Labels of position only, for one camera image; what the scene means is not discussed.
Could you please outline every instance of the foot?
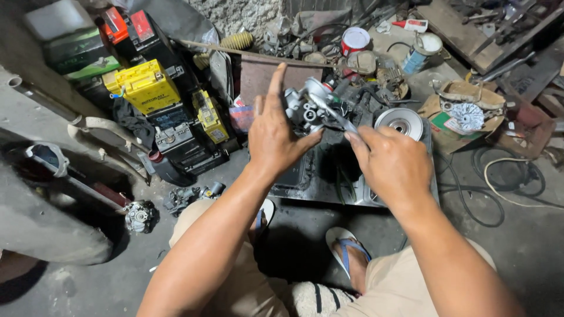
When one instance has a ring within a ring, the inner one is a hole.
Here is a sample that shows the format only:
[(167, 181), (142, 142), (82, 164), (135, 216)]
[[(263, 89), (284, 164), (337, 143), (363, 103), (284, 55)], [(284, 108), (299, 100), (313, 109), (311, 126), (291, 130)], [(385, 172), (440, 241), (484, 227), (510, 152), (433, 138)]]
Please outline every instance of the foot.
[[(350, 237), (349, 240), (361, 245), (356, 239)], [(343, 251), (339, 242), (335, 241), (331, 245), (333, 250), (337, 252), (341, 261), (343, 261)], [(355, 249), (351, 246), (345, 246), (349, 254), (349, 275), (351, 276), (351, 286), (352, 288), (364, 294), (366, 292), (366, 268), (368, 267), (368, 258), (360, 250)]]
[(253, 223), (250, 225), (249, 228), (249, 240), (251, 244), (254, 244), (257, 236), (265, 229), (266, 225), (268, 224), (268, 222), (266, 221), (266, 217), (265, 217), (265, 213), (262, 213), (261, 216), (261, 228), (259, 229), (259, 231), (257, 232), (257, 217), (254, 217), (254, 221)]

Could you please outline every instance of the yellow motobatt battery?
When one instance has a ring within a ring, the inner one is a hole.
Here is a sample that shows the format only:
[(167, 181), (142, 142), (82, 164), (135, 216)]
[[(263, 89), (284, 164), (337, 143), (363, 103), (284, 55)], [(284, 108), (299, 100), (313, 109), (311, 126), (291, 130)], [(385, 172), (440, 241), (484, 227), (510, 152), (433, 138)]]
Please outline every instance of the yellow motobatt battery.
[(193, 93), (192, 104), (198, 113), (198, 120), (202, 123), (204, 131), (215, 144), (229, 139), (227, 130), (223, 126), (207, 91), (198, 90)]
[(144, 115), (180, 101), (174, 82), (156, 59), (117, 72), (114, 77), (114, 81), (104, 79), (108, 90), (123, 93), (125, 100)]

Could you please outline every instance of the red and white can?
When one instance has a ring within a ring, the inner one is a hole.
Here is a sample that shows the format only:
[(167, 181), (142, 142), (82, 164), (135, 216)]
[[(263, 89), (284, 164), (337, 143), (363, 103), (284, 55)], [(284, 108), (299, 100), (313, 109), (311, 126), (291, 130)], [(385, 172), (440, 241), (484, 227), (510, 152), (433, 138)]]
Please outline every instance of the red and white can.
[(356, 51), (364, 51), (368, 43), (370, 43), (370, 35), (366, 30), (357, 27), (346, 29), (341, 40), (343, 56), (348, 56)]

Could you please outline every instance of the white cable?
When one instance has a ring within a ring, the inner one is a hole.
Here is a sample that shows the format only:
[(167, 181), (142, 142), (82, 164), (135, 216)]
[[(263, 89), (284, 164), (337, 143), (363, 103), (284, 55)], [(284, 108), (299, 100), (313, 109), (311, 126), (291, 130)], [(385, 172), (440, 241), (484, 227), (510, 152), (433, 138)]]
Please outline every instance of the white cable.
[(501, 161), (515, 161), (515, 162), (529, 162), (530, 160), (527, 158), (512, 158), (512, 157), (504, 157), (504, 158), (499, 158), (497, 160), (493, 160), (491, 162), (489, 162), (488, 164), (486, 164), (486, 167), (484, 167), (484, 179), (486, 180), (486, 184), (488, 184), (488, 186), (490, 187), (490, 189), (498, 196), (500, 196), (503, 200), (508, 201), (512, 204), (516, 204), (518, 206), (521, 207), (530, 207), (530, 208), (538, 208), (538, 207), (544, 207), (544, 208), (555, 208), (555, 209), (561, 209), (564, 210), (564, 208), (562, 207), (558, 207), (558, 206), (550, 206), (550, 205), (523, 205), (520, 204), (516, 201), (513, 200), (509, 200), (507, 198), (505, 198), (504, 196), (502, 196), (500, 193), (497, 192), (497, 190), (495, 190), (495, 188), (492, 186), (492, 184), (490, 184), (490, 180), (488, 179), (488, 168), (490, 167), (490, 165), (495, 164), (497, 162), (501, 162)]

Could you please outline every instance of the brown metal sheet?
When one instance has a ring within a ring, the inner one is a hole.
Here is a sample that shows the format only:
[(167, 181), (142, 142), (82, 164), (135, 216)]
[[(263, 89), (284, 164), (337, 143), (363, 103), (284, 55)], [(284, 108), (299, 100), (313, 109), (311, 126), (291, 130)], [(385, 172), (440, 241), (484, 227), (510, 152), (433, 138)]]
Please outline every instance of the brown metal sheet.
[[(252, 105), (257, 95), (266, 95), (278, 64), (278, 61), (254, 56), (241, 57), (241, 99), (246, 105)], [(293, 87), (299, 90), (308, 77), (321, 80), (322, 72), (321, 68), (289, 65), (284, 77), (284, 88)]]

